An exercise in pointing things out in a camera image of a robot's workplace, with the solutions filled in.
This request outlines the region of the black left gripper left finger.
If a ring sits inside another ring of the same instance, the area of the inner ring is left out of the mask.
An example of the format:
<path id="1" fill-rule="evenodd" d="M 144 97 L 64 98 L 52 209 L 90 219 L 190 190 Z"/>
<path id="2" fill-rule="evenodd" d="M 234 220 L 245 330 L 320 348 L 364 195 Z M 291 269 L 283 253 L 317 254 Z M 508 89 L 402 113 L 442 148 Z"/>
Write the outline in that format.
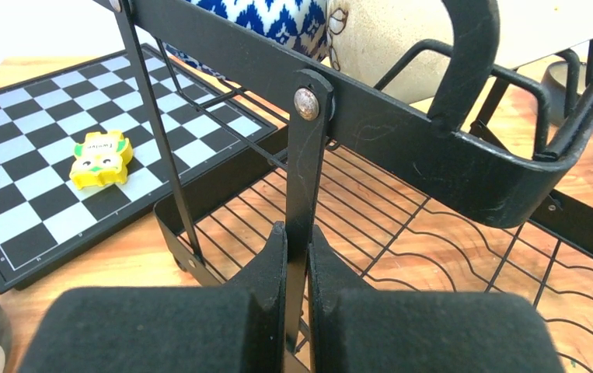
<path id="1" fill-rule="evenodd" d="M 47 310 L 21 372 L 281 372 L 287 237 L 224 284 L 82 287 Z"/>

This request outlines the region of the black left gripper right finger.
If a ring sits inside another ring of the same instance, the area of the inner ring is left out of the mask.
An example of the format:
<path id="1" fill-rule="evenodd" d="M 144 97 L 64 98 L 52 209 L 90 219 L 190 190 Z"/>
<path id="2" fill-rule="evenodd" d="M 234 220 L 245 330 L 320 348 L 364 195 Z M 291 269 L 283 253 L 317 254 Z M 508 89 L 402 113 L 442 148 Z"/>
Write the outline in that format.
<path id="1" fill-rule="evenodd" d="M 319 228 L 309 246 L 314 372 L 561 372 L 538 312 L 512 293 L 386 291 Z"/>

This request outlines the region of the black wire dish rack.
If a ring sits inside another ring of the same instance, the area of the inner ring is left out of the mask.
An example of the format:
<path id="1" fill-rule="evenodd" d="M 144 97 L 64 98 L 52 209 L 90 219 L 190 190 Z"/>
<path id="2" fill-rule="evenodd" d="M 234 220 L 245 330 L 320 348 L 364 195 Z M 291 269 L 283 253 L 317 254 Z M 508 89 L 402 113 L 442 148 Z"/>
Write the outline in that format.
<path id="1" fill-rule="evenodd" d="M 287 237 L 284 369 L 311 372 L 309 246 L 386 291 L 512 293 L 548 329 L 561 372 L 593 372 L 593 207 L 556 187 L 593 135 L 593 1 L 441 1 L 453 43 L 415 43 L 374 86 L 186 1 L 105 1 L 172 193 L 153 211 L 177 265 L 224 284 Z M 205 103 L 252 103 L 279 130 L 191 183 L 194 220 L 137 31 L 222 74 Z M 422 51 L 436 93 L 383 89 Z"/>

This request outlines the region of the cream leaf bowl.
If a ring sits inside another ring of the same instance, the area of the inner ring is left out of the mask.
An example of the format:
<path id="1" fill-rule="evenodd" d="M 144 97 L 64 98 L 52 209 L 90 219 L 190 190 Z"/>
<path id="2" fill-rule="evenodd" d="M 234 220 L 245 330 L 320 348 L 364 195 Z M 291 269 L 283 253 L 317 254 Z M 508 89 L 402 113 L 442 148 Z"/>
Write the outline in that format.
<path id="1" fill-rule="evenodd" d="M 453 43 L 452 22 L 441 1 L 341 0 L 326 6 L 330 66 L 374 86 L 417 42 Z M 405 103 L 431 98 L 448 67 L 437 52 L 420 52 L 383 92 Z"/>

